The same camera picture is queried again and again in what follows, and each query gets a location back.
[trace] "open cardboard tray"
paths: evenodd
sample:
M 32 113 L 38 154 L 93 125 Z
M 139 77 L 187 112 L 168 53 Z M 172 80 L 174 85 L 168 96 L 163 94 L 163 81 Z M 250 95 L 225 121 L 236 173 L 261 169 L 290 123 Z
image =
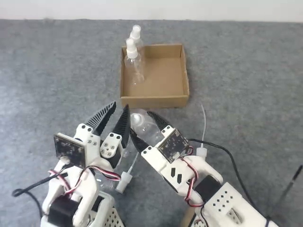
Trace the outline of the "open cardboard tray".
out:
M 187 209 L 179 227 L 190 227 L 195 218 L 195 208 L 190 207 Z
M 186 58 L 181 44 L 144 47 L 145 81 L 134 85 L 125 70 L 126 47 L 121 53 L 120 98 L 130 108 L 183 107 L 189 97 Z

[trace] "circuit board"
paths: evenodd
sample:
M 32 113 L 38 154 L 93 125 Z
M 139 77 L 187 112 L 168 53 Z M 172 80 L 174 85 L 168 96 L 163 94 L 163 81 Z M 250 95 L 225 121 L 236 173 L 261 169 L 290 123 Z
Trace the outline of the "circuit board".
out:
M 160 144 L 158 150 L 172 163 L 188 148 L 188 140 L 175 129 L 170 136 Z
M 54 135 L 57 158 L 66 157 L 77 167 L 85 167 L 85 147 L 79 141 L 71 141 L 58 135 Z

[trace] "white wall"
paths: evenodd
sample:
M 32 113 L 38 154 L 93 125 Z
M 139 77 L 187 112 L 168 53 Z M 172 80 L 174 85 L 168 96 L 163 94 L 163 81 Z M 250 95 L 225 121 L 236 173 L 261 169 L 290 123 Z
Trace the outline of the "white wall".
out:
M 46 17 L 303 22 L 303 0 L 0 0 L 0 18 Z

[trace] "black cable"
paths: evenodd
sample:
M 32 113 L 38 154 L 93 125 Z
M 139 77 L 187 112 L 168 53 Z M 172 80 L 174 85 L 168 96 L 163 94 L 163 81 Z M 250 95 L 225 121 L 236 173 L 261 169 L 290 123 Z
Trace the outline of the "black cable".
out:
M 62 172 L 64 169 L 67 169 L 67 168 L 70 168 L 70 167 L 72 167 L 72 165 L 70 165 L 70 164 L 64 165 L 64 166 L 62 167 L 62 169 L 61 169 L 57 174 L 54 174 L 54 175 L 52 175 L 52 176 L 48 176 L 48 177 L 42 179 L 41 181 L 38 181 L 38 182 L 36 182 L 36 183 L 34 183 L 34 184 L 28 186 L 28 187 L 25 188 L 25 189 L 16 189 L 16 190 L 14 190 L 14 191 L 12 192 L 12 196 L 13 196 L 13 197 L 18 197 L 18 196 L 22 195 L 23 193 L 28 192 L 29 190 L 31 190 L 31 189 L 33 189 L 33 188 L 36 188 L 37 186 L 39 186 L 39 185 L 41 185 L 41 184 L 44 184 L 44 183 L 46 183 L 46 182 L 48 182 L 48 181 L 50 181 L 50 180 L 56 178 L 56 177 L 59 176 L 59 175 L 61 175 L 62 177 L 67 177 L 67 173 L 61 174 L 61 172 Z
M 43 212 L 42 212 L 42 208 L 41 208 L 41 205 L 40 205 L 38 199 L 37 199 L 32 193 L 30 193 L 30 192 L 24 192 L 24 194 L 29 195 L 29 196 L 35 201 L 35 203 L 36 203 L 36 205 L 37 205 L 37 207 L 38 207 L 38 210 L 39 210 L 39 217 L 40 217 L 40 219 L 41 219 L 42 216 L 43 216 Z
M 302 169 L 303 169 L 303 165 L 300 165 L 299 168 L 297 169 L 297 171 L 295 172 L 291 182 L 287 185 L 286 189 L 282 192 L 282 195 L 278 199 L 278 202 L 275 204 L 275 206 L 273 207 L 273 209 L 271 210 L 269 215 L 266 217 L 265 227 L 268 227 L 269 222 L 271 221 L 271 216 L 274 214 L 274 211 L 277 210 L 279 208 L 279 206 L 282 204 L 282 202 L 284 201 L 286 195 L 291 190 L 292 186 L 294 185 L 294 183 L 295 183 L 296 179 L 298 178 L 299 174 L 301 173 Z
M 243 181 L 242 181 L 242 179 L 241 179 L 241 177 L 240 177 L 240 174 L 239 174 L 239 171 L 238 171 L 236 162 L 235 162 L 235 160 L 234 160 L 234 158 L 233 158 L 231 152 L 230 152 L 228 149 L 226 149 L 225 147 L 222 147 L 222 146 L 220 146 L 220 145 L 217 145 L 217 144 L 214 144 L 214 143 L 211 143 L 211 142 L 206 142 L 206 141 L 203 141 L 203 140 L 188 139 L 188 141 L 194 141 L 194 142 L 198 142 L 198 143 L 203 143 L 203 144 L 207 144 L 207 145 L 209 145 L 209 146 L 212 146 L 212 147 L 215 147 L 215 148 L 219 148 L 219 149 L 221 149 L 221 150 L 224 150 L 224 151 L 228 154 L 228 156 L 230 157 L 230 159 L 231 159 L 231 161 L 232 161 L 233 169 L 235 170 L 235 173 L 236 173 L 236 176 L 237 176 L 237 178 L 238 178 L 238 181 L 239 181 L 239 183 L 240 183 L 240 185 L 241 185 L 241 187 L 242 187 L 242 189 L 243 189 L 243 191 L 244 191 L 244 193 L 245 193 L 247 199 L 249 200 L 249 202 L 251 203 L 251 205 L 253 206 L 253 208 L 255 208 L 256 211 L 258 211 L 259 213 L 261 213 L 261 212 L 258 210 L 258 208 L 257 208 L 256 204 L 254 203 L 254 201 L 252 200 L 250 194 L 248 193 L 248 191 L 247 191 L 247 189 L 246 189 L 246 187 L 245 187 L 245 185 L 244 185 L 244 183 L 243 183 Z
M 208 223 L 207 223 L 207 220 L 204 218 L 204 216 L 203 216 L 203 214 L 202 214 L 202 209 L 203 209 L 203 207 L 202 207 L 201 210 L 200 210 L 201 217 L 203 218 L 203 221 L 204 221 L 204 223 L 206 224 L 206 227 L 209 227 L 209 225 L 208 225 Z
M 33 189 L 33 188 L 35 188 L 35 187 L 37 187 L 37 186 L 39 186 L 39 185 L 41 185 L 41 184 L 43 184 L 43 183 L 46 183 L 46 182 L 48 182 L 48 181 L 50 181 L 50 180 L 56 178 L 56 177 L 59 176 L 59 175 L 61 175 L 62 177 L 67 177 L 67 173 L 61 174 L 61 172 L 62 172 L 64 169 L 67 169 L 67 168 L 70 168 L 70 167 L 72 167 L 71 164 L 64 165 L 64 166 L 62 167 L 62 169 L 60 170 L 60 172 L 58 172 L 57 174 L 54 174 L 54 175 L 52 175 L 52 176 L 48 176 L 48 177 L 42 179 L 41 181 L 38 181 L 38 182 L 36 182 L 36 183 L 34 183 L 34 184 L 28 186 L 28 187 L 25 188 L 25 189 L 21 189 L 21 188 L 15 189 L 15 190 L 12 192 L 11 195 L 12 195 L 13 197 L 18 197 L 18 196 L 20 196 L 20 195 L 22 195 L 22 194 L 27 194 L 28 196 L 30 196 L 30 197 L 35 201 L 35 203 L 36 203 L 36 205 L 37 205 L 37 207 L 38 207 L 39 216 L 40 216 L 40 219 L 41 219 L 42 216 L 43 216 L 43 212 L 42 212 L 41 205 L 40 205 L 38 199 L 37 199 L 32 193 L 30 193 L 29 190 L 31 190 L 31 189 Z

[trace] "bottle cap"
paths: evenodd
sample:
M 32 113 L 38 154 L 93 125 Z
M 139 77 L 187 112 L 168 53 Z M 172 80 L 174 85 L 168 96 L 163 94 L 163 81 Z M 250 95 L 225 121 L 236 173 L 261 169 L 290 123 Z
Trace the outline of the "bottle cap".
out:
M 140 39 L 141 27 L 139 25 L 134 25 L 133 30 L 130 34 L 130 38 L 132 38 L 135 42 Z
M 128 38 L 126 40 L 126 53 L 127 53 L 127 56 L 131 59 L 134 59 L 138 56 L 137 47 L 134 44 L 134 40 L 131 38 Z
M 144 122 L 144 117 L 140 113 L 132 113 L 131 114 L 131 124 L 133 127 L 140 126 Z

